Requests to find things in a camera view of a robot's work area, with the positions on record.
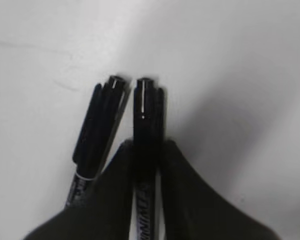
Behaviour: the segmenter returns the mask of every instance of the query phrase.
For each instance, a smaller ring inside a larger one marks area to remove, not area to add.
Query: black pen
[[[133,145],[137,239],[155,238],[156,172],[164,138],[164,91],[142,78],[134,90]]]
[[[77,167],[66,207],[81,198],[102,170],[126,89],[119,76],[111,76],[103,87],[96,85],[72,157]]]

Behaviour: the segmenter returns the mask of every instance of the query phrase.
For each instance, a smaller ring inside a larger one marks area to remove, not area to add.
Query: white wall
[[[201,176],[300,240],[300,0],[0,0],[0,240],[63,208],[92,89],[115,73],[158,78]],[[131,99],[111,154],[130,136]]]

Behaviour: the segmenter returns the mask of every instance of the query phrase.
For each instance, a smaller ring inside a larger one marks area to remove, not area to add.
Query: marker
[[[126,88],[126,81],[119,76],[111,76],[103,87],[96,85],[72,156],[77,167],[66,207],[79,200],[101,172],[114,139],[116,121],[120,120]]]
[[[164,91],[142,78],[134,90],[133,144],[137,239],[155,238],[157,160],[164,138]]]

